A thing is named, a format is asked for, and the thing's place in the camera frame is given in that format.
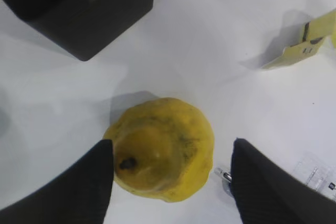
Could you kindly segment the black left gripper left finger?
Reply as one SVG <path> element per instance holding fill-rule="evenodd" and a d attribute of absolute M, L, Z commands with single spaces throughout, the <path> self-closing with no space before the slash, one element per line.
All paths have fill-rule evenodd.
<path fill-rule="evenodd" d="M 1 223 L 103 223 L 113 184 L 113 147 L 101 140 L 45 186 L 1 210 Z"/>

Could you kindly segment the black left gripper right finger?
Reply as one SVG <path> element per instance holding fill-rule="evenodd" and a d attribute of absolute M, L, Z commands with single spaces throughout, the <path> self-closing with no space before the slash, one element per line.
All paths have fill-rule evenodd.
<path fill-rule="evenodd" d="M 310 189 L 246 139 L 234 141 L 231 192 L 243 223 L 335 223 L 335 202 Z"/>

